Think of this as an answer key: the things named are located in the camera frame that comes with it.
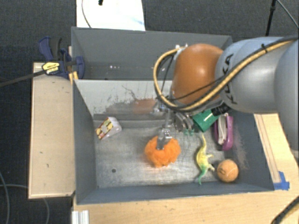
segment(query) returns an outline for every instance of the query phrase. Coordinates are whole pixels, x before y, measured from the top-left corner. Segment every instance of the wooden table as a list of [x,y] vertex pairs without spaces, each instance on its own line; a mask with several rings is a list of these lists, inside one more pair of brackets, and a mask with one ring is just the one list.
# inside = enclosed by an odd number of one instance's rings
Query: wooden table
[[[39,70],[40,64],[35,64],[35,71]],[[36,77],[32,99],[28,196],[71,196],[75,190],[71,84],[59,77]],[[89,210],[90,224],[270,223],[299,195],[299,171],[278,116],[256,115],[255,118],[264,148],[269,153],[269,162],[274,162],[290,182],[288,191],[79,206],[74,201],[73,210]],[[284,223],[298,222],[299,206],[296,206]]]

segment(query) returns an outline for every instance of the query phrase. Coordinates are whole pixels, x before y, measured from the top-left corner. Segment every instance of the blue clamp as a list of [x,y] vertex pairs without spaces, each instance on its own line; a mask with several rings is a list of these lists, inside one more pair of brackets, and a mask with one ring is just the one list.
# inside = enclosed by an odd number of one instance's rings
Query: blue clamp
[[278,171],[281,182],[274,183],[275,190],[289,190],[290,189],[290,182],[285,180],[285,175],[283,172]]
[[78,73],[78,78],[82,79],[85,71],[85,64],[82,56],[77,56],[75,61],[68,51],[64,48],[60,49],[61,38],[44,37],[38,42],[40,53],[45,57],[46,61],[55,61],[59,63],[59,69],[48,75],[60,76],[65,79],[69,78],[69,74],[73,71]]

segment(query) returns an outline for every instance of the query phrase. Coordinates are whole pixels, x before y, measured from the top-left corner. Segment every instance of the tan ball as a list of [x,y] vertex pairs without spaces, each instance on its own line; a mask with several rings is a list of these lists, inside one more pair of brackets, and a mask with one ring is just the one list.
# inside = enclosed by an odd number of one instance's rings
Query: tan ball
[[[173,79],[172,95],[182,97],[215,80],[215,68],[223,50],[209,44],[194,44],[183,50],[176,61]],[[205,94],[211,86],[190,96],[179,99],[188,104]]]
[[230,159],[222,161],[217,167],[217,175],[223,182],[233,182],[239,174],[236,163]]

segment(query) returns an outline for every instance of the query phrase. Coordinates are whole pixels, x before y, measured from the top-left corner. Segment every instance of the yellow toy dinosaur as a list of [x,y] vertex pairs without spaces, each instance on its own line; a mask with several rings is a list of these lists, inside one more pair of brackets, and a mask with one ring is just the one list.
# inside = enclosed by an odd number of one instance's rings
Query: yellow toy dinosaur
[[213,157],[212,154],[206,154],[206,139],[202,134],[203,145],[196,155],[196,162],[201,170],[201,173],[198,177],[198,183],[201,185],[201,178],[206,175],[207,171],[210,169],[215,171],[214,167],[209,163],[208,158]]

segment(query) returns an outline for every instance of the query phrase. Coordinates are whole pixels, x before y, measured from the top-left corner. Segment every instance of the small round ball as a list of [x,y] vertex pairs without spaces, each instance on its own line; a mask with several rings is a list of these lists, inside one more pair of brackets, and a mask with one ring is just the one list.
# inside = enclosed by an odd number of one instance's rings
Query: small round ball
[[217,175],[223,182],[233,182],[239,174],[239,168],[234,161],[226,159],[217,167]]

